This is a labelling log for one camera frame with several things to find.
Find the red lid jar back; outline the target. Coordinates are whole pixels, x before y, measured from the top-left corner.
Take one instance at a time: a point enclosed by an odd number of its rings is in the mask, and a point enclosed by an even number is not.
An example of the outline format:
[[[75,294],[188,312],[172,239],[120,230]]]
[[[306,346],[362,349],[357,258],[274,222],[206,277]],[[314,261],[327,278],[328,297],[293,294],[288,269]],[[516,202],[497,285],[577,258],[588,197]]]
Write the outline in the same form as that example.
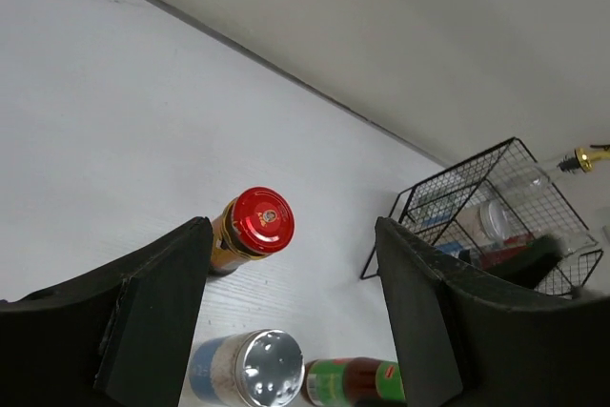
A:
[[[281,194],[253,187],[233,199],[212,227],[209,272],[225,276],[285,249],[295,233],[295,217]]]

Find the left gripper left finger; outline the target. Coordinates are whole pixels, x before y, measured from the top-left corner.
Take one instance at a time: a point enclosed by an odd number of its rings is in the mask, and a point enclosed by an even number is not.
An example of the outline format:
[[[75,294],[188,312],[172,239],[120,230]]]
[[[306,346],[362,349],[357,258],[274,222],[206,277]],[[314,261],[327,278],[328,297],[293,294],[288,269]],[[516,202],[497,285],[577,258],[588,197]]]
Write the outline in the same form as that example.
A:
[[[175,406],[213,229],[195,217],[149,245],[1,304],[5,406]]]

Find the silver lid shaker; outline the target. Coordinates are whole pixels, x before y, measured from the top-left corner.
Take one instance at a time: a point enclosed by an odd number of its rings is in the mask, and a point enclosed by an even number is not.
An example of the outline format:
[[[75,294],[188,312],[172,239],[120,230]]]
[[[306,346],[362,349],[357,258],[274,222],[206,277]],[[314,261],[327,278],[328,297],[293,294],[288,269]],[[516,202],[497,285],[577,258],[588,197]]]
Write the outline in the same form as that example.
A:
[[[193,351],[188,381],[194,395],[217,406],[287,406],[305,377],[297,341],[277,329],[223,336]]]
[[[440,238],[437,248],[450,255],[462,250],[481,253],[499,246],[511,233],[506,212],[496,200],[463,208]]]

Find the green label sauce bottle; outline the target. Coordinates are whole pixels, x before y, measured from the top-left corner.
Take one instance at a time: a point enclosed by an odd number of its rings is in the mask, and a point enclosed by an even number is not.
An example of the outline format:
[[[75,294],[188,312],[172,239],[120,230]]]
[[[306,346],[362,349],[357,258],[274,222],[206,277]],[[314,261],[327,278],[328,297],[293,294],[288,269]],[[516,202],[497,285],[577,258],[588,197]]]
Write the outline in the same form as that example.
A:
[[[308,362],[301,395],[313,406],[405,401],[398,363],[363,356]]]

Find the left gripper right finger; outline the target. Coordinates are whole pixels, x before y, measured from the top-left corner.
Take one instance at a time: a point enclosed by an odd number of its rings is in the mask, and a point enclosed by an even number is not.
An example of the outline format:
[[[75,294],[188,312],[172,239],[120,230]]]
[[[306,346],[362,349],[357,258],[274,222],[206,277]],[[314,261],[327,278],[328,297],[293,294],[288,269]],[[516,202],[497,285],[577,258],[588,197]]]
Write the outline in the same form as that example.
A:
[[[388,217],[378,271],[410,406],[605,406],[609,300],[545,295],[443,254]]]

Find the clear glass oil bottle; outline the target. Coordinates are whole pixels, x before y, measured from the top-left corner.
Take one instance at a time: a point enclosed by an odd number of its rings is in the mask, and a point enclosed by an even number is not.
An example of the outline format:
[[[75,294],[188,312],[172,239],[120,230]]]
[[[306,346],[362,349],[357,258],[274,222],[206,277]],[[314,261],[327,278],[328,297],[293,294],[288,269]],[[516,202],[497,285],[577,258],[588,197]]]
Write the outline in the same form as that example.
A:
[[[560,185],[578,182],[608,159],[609,146],[601,144],[578,147],[543,162],[520,161],[494,173],[491,188],[509,215],[521,219],[530,236],[552,236],[563,257],[577,257],[596,250],[599,242],[590,231],[569,227],[569,217],[553,209],[552,194]]]

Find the dark soy sauce bottle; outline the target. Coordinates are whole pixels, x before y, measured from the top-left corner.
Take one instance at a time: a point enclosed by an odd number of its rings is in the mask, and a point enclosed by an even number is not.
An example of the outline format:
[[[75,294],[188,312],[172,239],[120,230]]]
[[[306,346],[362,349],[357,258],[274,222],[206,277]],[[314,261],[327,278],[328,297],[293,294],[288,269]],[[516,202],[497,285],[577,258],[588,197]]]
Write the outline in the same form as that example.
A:
[[[485,254],[479,268],[504,281],[535,290],[563,260],[563,255],[560,240],[545,234],[525,245]]]

